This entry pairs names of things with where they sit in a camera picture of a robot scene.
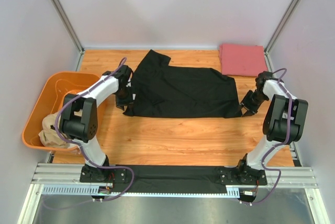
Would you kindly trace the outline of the black t shirt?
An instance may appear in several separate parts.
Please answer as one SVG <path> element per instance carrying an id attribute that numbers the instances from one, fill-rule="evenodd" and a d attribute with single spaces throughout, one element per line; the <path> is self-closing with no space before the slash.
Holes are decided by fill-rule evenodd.
<path id="1" fill-rule="evenodd" d="M 136 68 L 130 117 L 237 118 L 242 112 L 234 78 L 213 68 L 170 66 L 171 58 L 150 50 Z"/>

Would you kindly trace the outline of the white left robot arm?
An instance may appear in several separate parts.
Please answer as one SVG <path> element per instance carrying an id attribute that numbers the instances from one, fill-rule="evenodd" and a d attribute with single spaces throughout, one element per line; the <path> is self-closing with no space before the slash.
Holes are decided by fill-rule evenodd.
<path id="1" fill-rule="evenodd" d="M 105 72 L 100 79 L 78 94 L 68 94 L 58 112 L 54 128 L 65 142 L 78 146 L 85 158 L 84 174 L 92 171 L 99 183 L 110 177 L 109 160 L 98 140 L 98 107 L 111 95 L 116 107 L 122 110 L 131 105 L 134 95 L 131 88 L 132 69 L 124 64 L 114 71 Z"/>

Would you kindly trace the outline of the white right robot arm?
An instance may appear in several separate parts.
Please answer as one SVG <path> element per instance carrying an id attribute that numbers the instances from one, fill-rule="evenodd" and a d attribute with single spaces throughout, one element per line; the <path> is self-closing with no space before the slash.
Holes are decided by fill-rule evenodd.
<path id="1" fill-rule="evenodd" d="M 261 72 L 255 79 L 256 89 L 249 90 L 239 105 L 245 110 L 243 117 L 247 117 L 255 115 L 264 101 L 271 102 L 263 122 L 263 138 L 238 163 L 236 178 L 242 184 L 261 177 L 274 154 L 299 141 L 303 134 L 308 102 L 292 95 L 273 75 Z"/>

